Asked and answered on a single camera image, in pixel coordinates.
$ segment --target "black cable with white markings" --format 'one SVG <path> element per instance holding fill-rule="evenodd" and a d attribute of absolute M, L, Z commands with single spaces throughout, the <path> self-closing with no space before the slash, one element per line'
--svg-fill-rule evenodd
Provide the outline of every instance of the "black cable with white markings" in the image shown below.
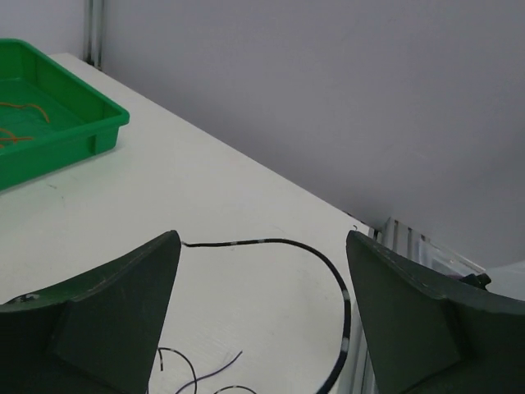
<path fill-rule="evenodd" d="M 298 241 L 287 240 L 285 238 L 267 238 L 261 240 L 247 240 L 247 241 L 233 241 L 233 242 L 217 242 L 217 243 L 198 243 L 198 244 L 188 244 L 182 242 L 182 245 L 188 248 L 221 248 L 228 246 L 242 246 L 242 245 L 256 245 L 256 244 L 286 244 L 298 247 L 303 250 L 316 255 L 322 262 L 330 269 L 332 275 L 337 281 L 341 294 L 343 296 L 344 308 L 345 308 L 345 317 L 343 322 L 343 336 L 341 339 L 340 353 L 337 357 L 336 363 L 332 368 L 332 371 L 328 375 L 328 378 L 322 384 L 321 388 L 317 390 L 317 394 L 328 394 L 328 392 L 336 384 L 337 378 L 339 377 L 341 370 L 345 366 L 345 361 L 348 356 L 349 343 L 350 343 L 350 319 L 351 319 L 351 303 L 350 303 L 350 294 L 348 288 L 346 287 L 345 281 L 337 271 L 336 266 L 320 251 L 314 249 L 312 246 L 305 245 Z M 234 387 L 224 387 L 223 390 L 234 388 Z"/>

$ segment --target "tabletop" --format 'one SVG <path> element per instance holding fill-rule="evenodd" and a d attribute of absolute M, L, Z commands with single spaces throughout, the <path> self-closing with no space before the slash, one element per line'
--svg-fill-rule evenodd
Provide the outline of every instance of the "tabletop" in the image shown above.
<path fill-rule="evenodd" d="M 0 193 L 0 302 L 170 229 L 186 242 L 303 242 L 333 261 L 354 298 L 345 238 L 355 227 L 367 233 L 361 222 L 79 59 L 52 58 L 126 108 L 130 124 L 113 151 Z M 199 394 L 231 384 L 257 394 L 314 393 L 339 354 L 342 305 L 333 276 L 303 250 L 183 248 L 159 345 L 183 352 L 197 375 L 243 351 L 202 381 Z M 164 362 L 160 372 L 155 361 L 151 394 L 191 380 L 176 355 Z"/>

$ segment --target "wall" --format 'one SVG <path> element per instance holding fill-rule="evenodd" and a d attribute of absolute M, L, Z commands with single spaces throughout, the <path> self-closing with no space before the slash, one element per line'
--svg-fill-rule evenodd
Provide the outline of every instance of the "wall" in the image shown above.
<path fill-rule="evenodd" d="M 525 258 L 511 168 L 525 168 L 524 14 L 510 0 L 112 0 L 104 67 L 368 224 L 393 216 L 501 264 Z"/>
<path fill-rule="evenodd" d="M 17 0 L 0 4 L 0 37 L 28 41 L 45 53 L 82 55 L 84 1 Z"/>

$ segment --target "green plastic bin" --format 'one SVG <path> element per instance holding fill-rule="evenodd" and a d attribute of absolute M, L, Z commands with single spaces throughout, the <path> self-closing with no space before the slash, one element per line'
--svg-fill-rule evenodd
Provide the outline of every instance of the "green plastic bin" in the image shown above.
<path fill-rule="evenodd" d="M 0 190 L 112 149 L 130 114 L 18 39 L 0 39 Z M 5 103 L 33 104 L 14 108 Z M 31 137 L 32 140 L 12 140 Z"/>

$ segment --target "thin black wire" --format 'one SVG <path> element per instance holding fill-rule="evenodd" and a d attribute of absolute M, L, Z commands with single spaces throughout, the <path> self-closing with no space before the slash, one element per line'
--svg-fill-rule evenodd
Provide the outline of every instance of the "thin black wire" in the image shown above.
<path fill-rule="evenodd" d="M 218 394 L 219 392 L 225 392 L 226 390 L 230 390 L 232 388 L 240 388 L 241 390 L 246 390 L 247 392 L 251 392 L 253 394 L 257 394 L 254 390 L 252 390 L 251 388 L 249 387 L 246 387 L 246 386 L 239 386 L 239 385 L 234 385 L 234 386 L 226 386 L 226 387 L 223 387 L 219 390 L 217 390 L 216 392 L 214 392 L 213 394 Z"/>
<path fill-rule="evenodd" d="M 240 355 L 242 355 L 242 354 L 243 354 L 243 351 L 241 350 L 241 351 L 239 352 L 239 354 L 236 355 L 235 358 L 234 358 L 232 361 L 230 361 L 228 364 L 226 364 L 226 365 L 224 365 L 223 367 L 219 368 L 219 369 L 218 369 L 217 371 L 215 371 L 215 372 L 211 372 L 211 373 L 208 373 L 207 375 L 203 375 L 203 376 L 197 378 L 196 381 L 197 381 L 197 382 L 200 382 L 201 380 L 211 378 L 212 376 L 215 376 L 215 375 L 221 373 L 221 372 L 224 371 L 225 369 L 230 368 L 231 365 L 232 365 L 234 362 L 236 362 L 237 359 L 238 359 L 238 358 L 240 357 Z M 182 386 L 179 390 L 177 390 L 175 394 L 180 394 L 185 388 L 187 388 L 188 386 L 191 386 L 193 383 L 194 383 L 194 381 L 187 382 L 184 386 Z"/>
<path fill-rule="evenodd" d="M 191 382 L 191 384 L 195 385 L 194 394 L 197 394 L 197 374 L 195 373 L 195 368 L 191 364 L 191 361 L 188 360 L 188 357 L 186 357 L 185 355 L 180 353 L 178 350 L 175 350 L 175 349 L 172 349 L 172 348 L 169 348 L 169 347 L 159 347 L 159 348 L 157 348 L 158 356 L 161 359 L 161 371 L 164 370 L 164 360 L 162 359 L 162 350 L 172 351 L 173 353 L 175 353 L 175 354 L 179 355 L 180 357 L 182 357 L 185 360 L 185 362 L 188 363 L 189 367 L 191 368 L 191 373 L 194 375 L 194 380 Z"/>
<path fill-rule="evenodd" d="M 317 390 L 317 394 L 328 394 L 328 392 L 336 384 L 337 378 L 339 377 L 343 367 L 345 366 L 345 361 L 348 356 L 349 341 L 350 341 L 350 319 L 351 319 L 351 304 L 350 296 L 348 289 L 346 287 L 345 281 L 337 271 L 336 266 L 320 251 L 314 249 L 312 246 L 305 245 L 301 242 L 287 240 L 285 238 L 267 238 L 261 240 L 247 240 L 247 241 L 234 241 L 234 242 L 217 242 L 217 243 L 199 243 L 199 244 L 187 244 L 184 241 L 182 245 L 187 246 L 188 248 L 221 248 L 227 246 L 241 246 L 241 245 L 256 245 L 256 244 L 286 244 L 298 247 L 303 250 L 315 254 L 322 262 L 330 269 L 332 275 L 337 281 L 339 288 L 341 290 L 341 295 L 343 296 L 344 308 L 345 308 L 345 318 L 343 322 L 343 337 L 341 338 L 341 348 L 339 356 L 337 357 L 336 363 L 332 368 L 332 371 L 326 378 L 325 382 L 322 384 L 321 388 Z"/>

